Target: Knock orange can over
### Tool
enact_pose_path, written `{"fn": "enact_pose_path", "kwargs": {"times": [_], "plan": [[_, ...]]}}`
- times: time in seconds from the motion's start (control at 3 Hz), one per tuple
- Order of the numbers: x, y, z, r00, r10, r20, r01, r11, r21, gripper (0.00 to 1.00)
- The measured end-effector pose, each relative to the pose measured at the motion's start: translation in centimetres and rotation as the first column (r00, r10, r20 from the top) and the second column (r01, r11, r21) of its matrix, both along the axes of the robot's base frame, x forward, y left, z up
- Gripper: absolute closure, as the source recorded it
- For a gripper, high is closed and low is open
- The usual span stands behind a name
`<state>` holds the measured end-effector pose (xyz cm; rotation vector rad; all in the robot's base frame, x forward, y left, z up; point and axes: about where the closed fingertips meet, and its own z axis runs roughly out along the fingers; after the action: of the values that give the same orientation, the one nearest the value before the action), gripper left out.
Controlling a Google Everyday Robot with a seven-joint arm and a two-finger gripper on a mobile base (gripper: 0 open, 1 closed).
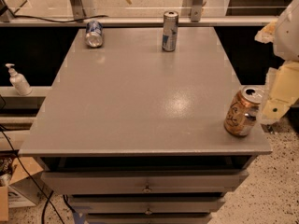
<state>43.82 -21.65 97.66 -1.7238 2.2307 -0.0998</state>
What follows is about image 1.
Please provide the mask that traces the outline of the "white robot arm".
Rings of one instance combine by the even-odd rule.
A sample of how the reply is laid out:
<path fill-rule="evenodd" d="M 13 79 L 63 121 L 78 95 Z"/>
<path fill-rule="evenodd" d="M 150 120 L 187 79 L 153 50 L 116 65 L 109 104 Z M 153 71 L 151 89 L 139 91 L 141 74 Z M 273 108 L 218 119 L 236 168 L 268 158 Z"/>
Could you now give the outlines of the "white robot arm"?
<path fill-rule="evenodd" d="M 254 39 L 272 42 L 274 54 L 284 60 L 280 68 L 270 68 L 265 79 L 260 122 L 273 124 L 299 99 L 299 0 L 292 0 Z"/>

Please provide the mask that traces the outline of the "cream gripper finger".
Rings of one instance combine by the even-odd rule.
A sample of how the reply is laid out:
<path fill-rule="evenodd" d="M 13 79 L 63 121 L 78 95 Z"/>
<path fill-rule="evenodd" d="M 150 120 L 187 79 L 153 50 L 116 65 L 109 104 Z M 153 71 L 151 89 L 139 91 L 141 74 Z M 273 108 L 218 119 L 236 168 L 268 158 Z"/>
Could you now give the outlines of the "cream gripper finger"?
<path fill-rule="evenodd" d="M 269 22 L 263 27 L 254 37 L 260 43 L 273 43 L 275 38 L 275 30 L 277 23 L 275 21 Z"/>
<path fill-rule="evenodd" d="M 299 99 L 299 62 L 270 67 L 264 90 L 261 121 L 279 121 Z"/>

